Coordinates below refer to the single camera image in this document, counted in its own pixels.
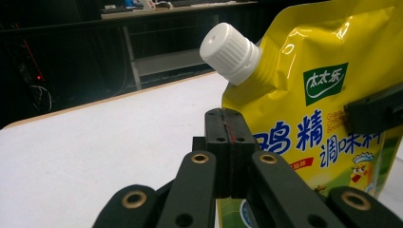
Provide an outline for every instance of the cartoon chef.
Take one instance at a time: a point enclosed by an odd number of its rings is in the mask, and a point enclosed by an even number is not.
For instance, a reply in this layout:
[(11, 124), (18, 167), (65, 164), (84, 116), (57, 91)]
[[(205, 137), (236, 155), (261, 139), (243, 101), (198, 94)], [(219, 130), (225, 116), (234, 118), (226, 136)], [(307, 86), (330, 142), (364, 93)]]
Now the cartoon chef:
[(350, 176), (350, 187), (374, 194), (373, 159), (373, 154), (368, 152), (353, 158), (355, 166), (352, 167), (353, 173)]

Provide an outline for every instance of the yellow pouch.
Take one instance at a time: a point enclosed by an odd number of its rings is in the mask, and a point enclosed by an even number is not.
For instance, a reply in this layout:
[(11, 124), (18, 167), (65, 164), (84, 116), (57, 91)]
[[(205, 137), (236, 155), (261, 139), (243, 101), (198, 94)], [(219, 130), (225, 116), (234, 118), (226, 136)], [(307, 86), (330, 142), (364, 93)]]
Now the yellow pouch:
[[(400, 0), (285, 9), (262, 38), (259, 65), (225, 90), (222, 107), (241, 112), (260, 147), (280, 154), (313, 190), (327, 196), (348, 185), (377, 196), (402, 128), (389, 139), (349, 132), (344, 105), (403, 82), (402, 41)], [(239, 227), (226, 208), (241, 208), (240, 200), (220, 205), (222, 226)]]

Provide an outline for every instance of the green logo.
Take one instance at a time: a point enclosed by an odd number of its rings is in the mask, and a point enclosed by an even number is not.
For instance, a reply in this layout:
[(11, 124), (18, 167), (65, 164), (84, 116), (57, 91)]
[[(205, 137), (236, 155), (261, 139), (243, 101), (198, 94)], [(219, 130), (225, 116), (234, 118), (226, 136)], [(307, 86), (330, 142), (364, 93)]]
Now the green logo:
[(343, 88), (348, 63), (311, 69), (303, 73), (306, 105), (335, 95)]

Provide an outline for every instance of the white screw cap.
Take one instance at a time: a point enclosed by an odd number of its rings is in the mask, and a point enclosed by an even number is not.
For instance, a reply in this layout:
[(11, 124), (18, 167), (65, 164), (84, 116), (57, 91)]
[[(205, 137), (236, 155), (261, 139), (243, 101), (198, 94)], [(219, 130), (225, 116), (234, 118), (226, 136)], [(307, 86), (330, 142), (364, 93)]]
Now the white screw cap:
[(220, 23), (204, 37), (200, 55), (208, 65), (237, 86), (255, 71), (261, 50), (231, 25)]

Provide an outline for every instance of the white table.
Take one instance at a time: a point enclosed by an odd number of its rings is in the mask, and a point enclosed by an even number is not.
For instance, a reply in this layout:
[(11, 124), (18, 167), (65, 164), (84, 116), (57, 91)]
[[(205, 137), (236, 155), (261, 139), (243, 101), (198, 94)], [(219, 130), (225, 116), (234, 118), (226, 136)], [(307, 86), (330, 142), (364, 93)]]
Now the white table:
[[(90, 227), (123, 187), (160, 188), (226, 85), (204, 75), (1, 130), (0, 227)], [(403, 218), (402, 174), (396, 161), (380, 199)]]

